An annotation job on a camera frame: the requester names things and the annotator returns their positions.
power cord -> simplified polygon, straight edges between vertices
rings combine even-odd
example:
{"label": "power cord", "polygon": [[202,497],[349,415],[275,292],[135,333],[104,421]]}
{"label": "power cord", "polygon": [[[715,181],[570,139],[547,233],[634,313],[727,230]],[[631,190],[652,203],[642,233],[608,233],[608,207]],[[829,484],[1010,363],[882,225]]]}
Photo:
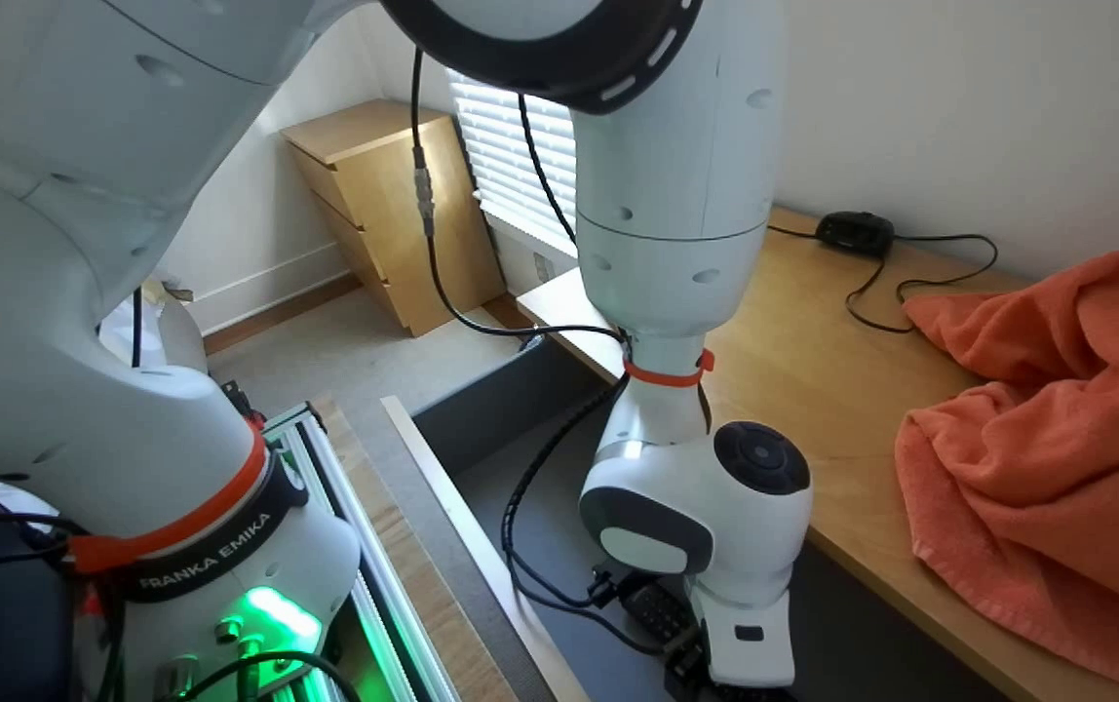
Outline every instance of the power cord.
{"label": "power cord", "polygon": [[217,685],[230,675],[247,675],[251,668],[286,663],[286,660],[323,672],[347,702],[360,702],[356,685],[329,660],[306,654],[306,651],[262,651],[262,654],[232,660],[217,668],[215,675],[200,679],[188,695],[180,695],[180,702],[202,698],[209,685]]}
{"label": "power cord", "polygon": [[896,303],[908,300],[908,287],[948,287],[948,283],[963,283],[963,279],[973,279],[981,277],[985,269],[998,264],[998,242],[985,238],[985,233],[896,233],[894,222],[876,217],[876,213],[864,213],[864,211],[839,211],[839,213],[828,213],[818,222],[818,230],[786,230],[786,225],[773,225],[773,233],[783,233],[783,238],[818,238],[828,251],[843,251],[843,252],[854,252],[854,257],[873,257],[873,273],[848,287],[843,296],[843,307],[873,328],[873,333],[890,333],[890,335],[915,335],[912,324],[885,324],[885,318],[873,318],[860,313],[860,300],[864,292],[882,279],[885,264],[890,264],[890,252],[894,252],[894,242],[978,242],[985,246],[985,257],[968,269],[968,273],[954,273],[954,277],[904,277],[896,279]]}
{"label": "power cord", "polygon": [[601,589],[601,594],[570,595],[570,594],[561,594],[548,578],[543,578],[543,575],[517,552],[517,541],[513,541],[513,517],[517,517],[522,499],[526,499],[530,484],[536,481],[536,472],[548,463],[548,456],[557,451],[557,446],[561,446],[582,421],[587,421],[592,415],[601,415],[605,403],[616,398],[624,385],[627,385],[627,381],[616,381],[608,393],[601,393],[601,398],[592,398],[587,406],[582,406],[582,408],[543,446],[543,451],[526,463],[526,472],[517,477],[517,484],[513,484],[513,493],[512,493],[512,499],[505,499],[505,506],[503,506],[499,546],[503,546],[503,552],[505,552],[512,586],[513,586],[526,601],[535,601],[535,604],[543,604],[543,610],[555,610],[555,612],[564,612],[564,617],[582,617],[582,620],[605,629],[611,640],[620,640],[624,649],[631,649],[631,651],[639,651],[639,654],[661,654],[659,645],[639,645],[639,640],[631,640],[624,629],[616,629],[611,620],[587,612],[592,604],[605,604],[608,594],[611,594],[611,586],[608,586],[605,578],[598,578],[598,586],[592,586],[592,589]]}
{"label": "power cord", "polygon": [[447,287],[442,279],[442,257],[436,257],[436,199],[431,199],[431,173],[429,173],[429,157],[423,157],[423,143],[421,143],[421,127],[417,127],[417,99],[421,99],[421,61],[423,61],[423,52],[414,45],[414,71],[409,71],[409,143],[414,143],[414,190],[417,190],[417,213],[421,213],[421,230],[423,230],[423,242],[429,242],[429,273],[431,273],[431,287],[444,303],[444,313],[451,318],[458,318],[462,328],[481,333],[481,335],[512,335],[512,338],[535,338],[535,335],[570,335],[570,333],[586,333],[586,335],[608,335],[616,342],[627,346],[627,335],[616,333],[616,328],[598,328],[598,324],[555,324],[555,328],[488,328],[488,324],[475,324],[466,318],[451,300],[447,300]]}
{"label": "power cord", "polygon": [[530,113],[526,113],[526,92],[517,92],[517,123],[522,123],[522,139],[526,139],[526,157],[530,157],[530,169],[535,169],[535,181],[543,183],[547,199],[548,199],[548,211],[555,217],[561,222],[564,238],[577,242],[555,188],[548,188],[548,177],[547,177],[547,164],[543,164],[543,149],[535,149],[535,133],[530,133]]}
{"label": "power cord", "polygon": [[131,287],[131,368],[139,368],[139,287]]}
{"label": "power cord", "polygon": [[[79,526],[75,517],[59,517],[59,516],[0,516],[0,526],[50,526],[59,536],[87,536],[87,526]],[[46,551],[33,552],[5,552],[0,564],[14,564],[14,563],[53,563],[65,552],[65,541],[53,541]],[[123,702],[123,601],[104,594],[104,629],[110,629],[110,654],[102,668],[102,681],[96,681],[96,702]]]}

power adapter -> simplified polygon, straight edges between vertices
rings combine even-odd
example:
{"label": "power adapter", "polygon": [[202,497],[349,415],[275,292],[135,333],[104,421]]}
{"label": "power adapter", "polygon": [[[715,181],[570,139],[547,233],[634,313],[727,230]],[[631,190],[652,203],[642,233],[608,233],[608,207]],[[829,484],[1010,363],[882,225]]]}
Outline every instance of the power adapter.
{"label": "power adapter", "polygon": [[896,225],[868,211],[835,211],[818,222],[813,238],[829,251],[882,263],[894,252]]}

orange cloth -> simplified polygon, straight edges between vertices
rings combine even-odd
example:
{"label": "orange cloth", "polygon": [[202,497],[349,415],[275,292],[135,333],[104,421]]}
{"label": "orange cloth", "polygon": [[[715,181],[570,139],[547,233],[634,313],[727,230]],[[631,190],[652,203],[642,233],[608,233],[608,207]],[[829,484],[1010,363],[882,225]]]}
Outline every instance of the orange cloth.
{"label": "orange cloth", "polygon": [[995,625],[1119,679],[1119,252],[904,313],[985,378],[896,433],[912,552]]}

wooden table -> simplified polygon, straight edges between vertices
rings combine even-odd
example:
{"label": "wooden table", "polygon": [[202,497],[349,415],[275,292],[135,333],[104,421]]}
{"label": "wooden table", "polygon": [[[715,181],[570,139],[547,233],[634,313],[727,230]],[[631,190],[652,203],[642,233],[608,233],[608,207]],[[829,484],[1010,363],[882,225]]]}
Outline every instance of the wooden table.
{"label": "wooden table", "polygon": [[[776,211],[773,225],[812,230],[813,222]],[[981,620],[908,552],[894,469],[896,425],[904,408],[945,403],[973,378],[915,335],[885,335],[846,315],[843,296],[868,269],[864,257],[773,233],[740,313],[709,335],[717,370],[704,390],[717,421],[753,417],[786,433],[813,472],[812,541],[1002,695],[1119,698],[1113,681]],[[963,263],[896,246],[860,313],[899,324],[894,279],[958,269]],[[577,273],[526,292],[517,303],[543,324],[601,318]],[[564,342],[598,370],[620,370],[608,338],[570,335]]]}

window blinds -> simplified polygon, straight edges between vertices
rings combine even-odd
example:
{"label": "window blinds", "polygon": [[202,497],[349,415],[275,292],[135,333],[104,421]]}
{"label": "window blinds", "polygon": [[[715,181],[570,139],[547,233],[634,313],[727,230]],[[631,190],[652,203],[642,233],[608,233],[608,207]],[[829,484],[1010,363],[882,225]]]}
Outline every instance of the window blinds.
{"label": "window blinds", "polygon": [[[475,79],[462,79],[447,71],[455,116],[466,139],[470,173],[481,183],[481,207],[492,217],[503,217],[505,225],[535,233],[543,242],[561,242],[564,230],[557,213],[548,211],[548,199],[535,177],[535,164],[526,157],[522,122],[517,122],[517,99],[496,87],[484,87]],[[530,133],[536,143],[536,157],[547,164],[547,181],[557,196],[557,207],[572,222],[572,181],[577,181],[577,157],[572,157],[572,123],[570,108],[526,99]]]}

